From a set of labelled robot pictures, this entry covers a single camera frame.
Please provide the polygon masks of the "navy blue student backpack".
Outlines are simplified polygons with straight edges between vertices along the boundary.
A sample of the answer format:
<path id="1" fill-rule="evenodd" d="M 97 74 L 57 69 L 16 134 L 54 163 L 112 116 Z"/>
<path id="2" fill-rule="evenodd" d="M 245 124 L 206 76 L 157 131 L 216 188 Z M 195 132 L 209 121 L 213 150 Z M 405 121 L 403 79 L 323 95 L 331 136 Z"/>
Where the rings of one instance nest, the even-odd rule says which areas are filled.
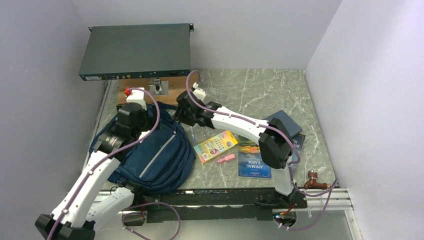
<path id="1" fill-rule="evenodd" d="M 115 140 L 122 141 L 129 132 L 136 131 L 130 128 L 128 118 L 118 118 L 118 111 L 124 104 L 117 105 L 117 114 L 95 136 L 90 153 L 96 150 L 98 143 L 104 150 L 111 149 L 113 143 L 105 142 L 106 137 L 114 136 Z M 133 184 L 145 194 L 162 195 L 176 191 L 189 177 L 196 154 L 184 128 L 168 113 L 177 107 L 162 102 L 158 105 L 157 128 L 143 142 L 128 150 L 108 181 L 122 187 Z"/>

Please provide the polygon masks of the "colourful crayon box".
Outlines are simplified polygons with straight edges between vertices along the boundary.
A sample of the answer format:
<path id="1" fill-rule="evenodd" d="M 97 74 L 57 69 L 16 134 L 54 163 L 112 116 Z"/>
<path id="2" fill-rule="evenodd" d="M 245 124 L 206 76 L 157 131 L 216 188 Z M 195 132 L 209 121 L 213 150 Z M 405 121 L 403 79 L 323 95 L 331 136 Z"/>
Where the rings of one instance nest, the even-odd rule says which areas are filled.
<path id="1" fill-rule="evenodd" d="M 226 130 L 194 146 L 200 162 L 205 164 L 238 145 L 234 135 Z"/>

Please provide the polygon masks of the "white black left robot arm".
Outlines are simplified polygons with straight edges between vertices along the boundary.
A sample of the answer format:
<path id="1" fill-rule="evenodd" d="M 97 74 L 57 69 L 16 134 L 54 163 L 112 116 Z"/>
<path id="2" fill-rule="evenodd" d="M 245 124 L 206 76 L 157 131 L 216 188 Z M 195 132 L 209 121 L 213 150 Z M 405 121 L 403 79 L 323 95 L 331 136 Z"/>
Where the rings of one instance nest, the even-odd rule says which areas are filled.
<path id="1" fill-rule="evenodd" d="M 124 208 L 139 209 L 144 196 L 126 187 L 119 187 L 115 193 L 99 204 L 95 198 L 107 178 L 119 167 L 123 157 L 135 145 L 142 143 L 158 127 L 160 106 L 154 103 L 155 122 L 151 124 L 147 110 L 139 103 L 125 103 L 118 110 L 118 118 L 129 120 L 130 129 L 122 141 L 114 136 L 105 138 L 112 142 L 112 148 L 104 150 L 99 142 L 88 163 L 62 202 L 50 214 L 41 214 L 35 226 L 46 240 L 92 240 L 102 221 L 113 217 Z"/>

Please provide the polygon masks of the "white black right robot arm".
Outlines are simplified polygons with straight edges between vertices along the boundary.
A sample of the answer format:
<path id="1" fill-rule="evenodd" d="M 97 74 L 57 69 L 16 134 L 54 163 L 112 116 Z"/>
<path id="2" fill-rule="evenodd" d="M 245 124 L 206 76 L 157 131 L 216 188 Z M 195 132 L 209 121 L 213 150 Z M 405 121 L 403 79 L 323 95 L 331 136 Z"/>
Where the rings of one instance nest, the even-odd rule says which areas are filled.
<path id="1" fill-rule="evenodd" d="M 181 123 L 230 131 L 258 145 L 261 159 L 272 170 L 276 203 L 287 208 L 295 201 L 293 156 L 300 154 L 281 120 L 247 117 L 212 101 L 205 104 L 191 91 L 181 93 L 176 102 L 174 117 Z"/>

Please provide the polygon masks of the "pink eraser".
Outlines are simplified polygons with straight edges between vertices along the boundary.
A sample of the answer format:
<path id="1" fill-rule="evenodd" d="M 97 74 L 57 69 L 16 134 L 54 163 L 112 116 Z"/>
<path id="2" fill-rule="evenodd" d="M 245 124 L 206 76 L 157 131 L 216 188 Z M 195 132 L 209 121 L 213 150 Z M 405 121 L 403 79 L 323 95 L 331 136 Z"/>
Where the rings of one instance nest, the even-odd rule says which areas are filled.
<path id="1" fill-rule="evenodd" d="M 226 163 L 226 162 L 232 161 L 235 158 L 236 158 L 236 155 L 234 153 L 232 153 L 232 154 L 228 154 L 226 156 L 221 157 L 220 159 L 217 160 L 217 162 L 219 164 L 222 164 L 222 163 Z"/>

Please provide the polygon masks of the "grey rack server box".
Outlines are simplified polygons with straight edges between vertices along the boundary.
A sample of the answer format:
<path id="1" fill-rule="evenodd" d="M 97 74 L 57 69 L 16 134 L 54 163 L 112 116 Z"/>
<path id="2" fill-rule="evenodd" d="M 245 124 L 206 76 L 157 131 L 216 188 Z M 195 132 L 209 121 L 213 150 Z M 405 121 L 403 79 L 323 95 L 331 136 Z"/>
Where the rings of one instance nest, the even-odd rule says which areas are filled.
<path id="1" fill-rule="evenodd" d="M 78 75 L 84 81 L 187 76 L 192 23 L 90 27 Z"/>

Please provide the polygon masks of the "Animal Farm book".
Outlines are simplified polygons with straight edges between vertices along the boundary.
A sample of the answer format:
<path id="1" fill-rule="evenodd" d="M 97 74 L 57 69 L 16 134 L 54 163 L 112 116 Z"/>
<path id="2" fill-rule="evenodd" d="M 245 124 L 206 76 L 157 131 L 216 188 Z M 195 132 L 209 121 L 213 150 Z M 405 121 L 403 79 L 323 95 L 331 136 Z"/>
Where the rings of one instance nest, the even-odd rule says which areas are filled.
<path id="1" fill-rule="evenodd" d="M 262 160 L 260 147 L 246 137 L 238 138 L 238 176 L 271 179 L 271 168 Z"/>

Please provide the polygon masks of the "navy blue notebook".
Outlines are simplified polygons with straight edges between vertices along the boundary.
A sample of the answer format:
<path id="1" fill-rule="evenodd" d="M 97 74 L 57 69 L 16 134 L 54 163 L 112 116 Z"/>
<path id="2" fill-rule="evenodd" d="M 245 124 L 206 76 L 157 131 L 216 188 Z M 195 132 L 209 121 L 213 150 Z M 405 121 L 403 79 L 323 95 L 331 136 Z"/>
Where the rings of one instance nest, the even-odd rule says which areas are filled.
<path id="1" fill-rule="evenodd" d="M 265 117 L 263 120 L 271 121 L 273 118 L 281 120 L 291 137 L 296 136 L 303 130 L 302 127 L 283 110 L 279 110 Z"/>

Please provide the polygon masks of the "Nineteen Eighty-Four book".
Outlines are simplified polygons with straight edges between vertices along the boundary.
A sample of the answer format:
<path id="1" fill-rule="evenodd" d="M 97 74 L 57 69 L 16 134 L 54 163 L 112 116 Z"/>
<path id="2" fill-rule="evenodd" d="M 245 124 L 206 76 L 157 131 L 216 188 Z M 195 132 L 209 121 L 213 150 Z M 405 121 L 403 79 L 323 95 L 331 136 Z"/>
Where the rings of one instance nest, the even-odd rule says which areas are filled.
<path id="1" fill-rule="evenodd" d="M 292 137 L 293 146 L 296 148 L 299 155 L 301 154 L 305 138 L 306 136 L 300 133 Z M 297 162 L 297 161 L 298 161 L 298 156 L 295 154 L 294 151 L 292 151 L 291 162 Z"/>

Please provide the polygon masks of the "copper pipe fitting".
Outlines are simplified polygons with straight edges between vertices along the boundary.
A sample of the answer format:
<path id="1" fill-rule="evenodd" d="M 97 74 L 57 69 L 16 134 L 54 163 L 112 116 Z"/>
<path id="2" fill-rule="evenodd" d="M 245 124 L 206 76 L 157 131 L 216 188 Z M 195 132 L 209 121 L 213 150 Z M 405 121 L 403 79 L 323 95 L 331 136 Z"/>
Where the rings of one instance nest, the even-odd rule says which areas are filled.
<path id="1" fill-rule="evenodd" d="M 327 190 L 331 186 L 328 183 L 319 183 L 317 182 L 318 173 L 314 170 L 310 170 L 307 173 L 308 181 L 303 185 L 304 189 L 321 189 Z"/>

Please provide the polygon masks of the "grey metal stand bracket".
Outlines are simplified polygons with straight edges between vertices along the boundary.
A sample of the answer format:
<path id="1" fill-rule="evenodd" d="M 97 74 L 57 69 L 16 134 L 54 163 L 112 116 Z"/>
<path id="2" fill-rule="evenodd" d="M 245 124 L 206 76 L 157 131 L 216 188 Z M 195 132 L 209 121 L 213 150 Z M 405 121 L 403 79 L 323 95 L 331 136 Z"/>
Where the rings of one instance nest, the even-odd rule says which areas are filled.
<path id="1" fill-rule="evenodd" d="M 149 84 L 149 92 L 152 96 L 167 96 L 169 94 L 169 82 L 160 78 L 152 78 Z"/>

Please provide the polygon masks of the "aluminium side rail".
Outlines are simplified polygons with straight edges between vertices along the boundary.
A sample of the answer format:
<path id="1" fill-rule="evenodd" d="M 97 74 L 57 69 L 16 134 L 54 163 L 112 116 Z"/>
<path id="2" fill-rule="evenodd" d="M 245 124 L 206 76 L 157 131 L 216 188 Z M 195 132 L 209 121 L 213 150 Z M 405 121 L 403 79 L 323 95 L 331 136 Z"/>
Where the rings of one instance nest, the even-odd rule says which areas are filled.
<path id="1" fill-rule="evenodd" d="M 105 115 L 105 112 L 107 111 L 107 108 L 108 108 L 108 101 L 109 101 L 109 95 L 110 95 L 111 85 L 112 85 L 112 81 L 111 80 L 108 80 L 105 83 L 105 85 L 104 85 L 104 95 L 103 95 L 103 98 L 102 98 L 102 101 L 101 101 L 101 105 L 100 105 L 99 110 L 98 110 L 98 113 L 97 113 L 96 122 L 95 122 L 95 125 L 94 125 L 94 129 L 93 129 L 93 133 L 92 133 L 91 139 L 88 142 L 88 151 L 87 151 L 87 154 L 85 156 L 84 163 L 82 165 L 82 170 L 86 167 L 86 165 L 88 163 L 89 156 L 90 156 L 90 147 L 91 147 L 91 144 L 92 144 L 95 136 L 97 135 L 99 129 L 102 128 L 101 127 L 101 123 L 103 122 L 102 121 L 102 117 Z"/>

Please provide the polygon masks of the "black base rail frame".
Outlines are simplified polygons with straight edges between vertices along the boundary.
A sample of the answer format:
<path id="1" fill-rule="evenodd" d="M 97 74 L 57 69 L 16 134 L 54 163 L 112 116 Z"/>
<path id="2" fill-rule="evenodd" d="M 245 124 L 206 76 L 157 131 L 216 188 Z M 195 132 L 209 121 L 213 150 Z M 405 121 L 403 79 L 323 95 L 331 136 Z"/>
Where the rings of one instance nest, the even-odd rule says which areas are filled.
<path id="1" fill-rule="evenodd" d="M 131 227 L 178 219 L 270 221 L 281 212 L 293 218 L 296 209 L 307 206 L 306 197 L 299 192 L 284 196 L 272 187 L 183 189 L 137 194 L 123 221 Z"/>

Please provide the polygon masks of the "aluminium extrusion rail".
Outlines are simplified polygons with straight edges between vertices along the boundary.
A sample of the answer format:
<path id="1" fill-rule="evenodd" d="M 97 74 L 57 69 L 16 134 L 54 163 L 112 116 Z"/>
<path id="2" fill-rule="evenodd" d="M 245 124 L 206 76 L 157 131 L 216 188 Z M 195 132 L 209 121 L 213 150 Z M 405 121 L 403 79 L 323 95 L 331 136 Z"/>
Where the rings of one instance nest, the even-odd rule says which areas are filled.
<path id="1" fill-rule="evenodd" d="M 98 207 L 100 203 L 106 200 L 108 200 L 111 204 L 121 201 L 122 209 L 128 210 L 134 203 L 137 195 L 134 194 L 127 199 L 124 199 L 123 195 L 129 192 L 130 190 L 125 187 L 113 187 L 111 191 L 100 191 L 94 198 L 93 202 L 89 204 L 87 215 L 89 217 L 96 215 L 97 211 L 95 211 L 94 208 Z M 347 191 L 341 188 L 335 188 L 332 192 L 325 192 L 319 189 L 309 189 L 307 195 L 303 196 L 306 198 L 307 208 L 298 208 L 297 210 L 318 211 L 322 208 L 326 208 L 327 210 L 344 210 L 352 207 Z"/>

